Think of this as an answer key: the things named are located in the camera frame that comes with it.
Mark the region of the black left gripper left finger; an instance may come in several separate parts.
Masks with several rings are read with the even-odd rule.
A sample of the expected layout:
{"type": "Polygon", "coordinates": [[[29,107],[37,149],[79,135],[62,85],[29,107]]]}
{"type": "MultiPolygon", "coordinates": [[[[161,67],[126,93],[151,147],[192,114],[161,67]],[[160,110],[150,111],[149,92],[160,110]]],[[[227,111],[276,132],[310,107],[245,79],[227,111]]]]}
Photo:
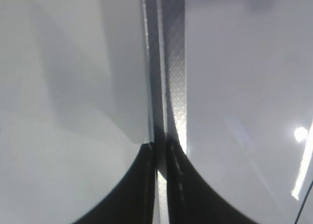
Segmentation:
{"type": "Polygon", "coordinates": [[[156,146],[142,144],[114,189],[76,224],[151,224],[155,202],[156,146]]]}

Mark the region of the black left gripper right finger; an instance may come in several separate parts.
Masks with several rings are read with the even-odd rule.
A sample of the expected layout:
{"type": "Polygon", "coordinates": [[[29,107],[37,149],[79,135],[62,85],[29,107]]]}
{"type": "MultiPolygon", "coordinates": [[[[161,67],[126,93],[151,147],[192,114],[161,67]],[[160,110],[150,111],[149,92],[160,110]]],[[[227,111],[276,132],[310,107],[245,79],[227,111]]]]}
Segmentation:
{"type": "Polygon", "coordinates": [[[167,199],[171,224],[253,224],[198,174],[180,144],[166,144],[167,199]]]}

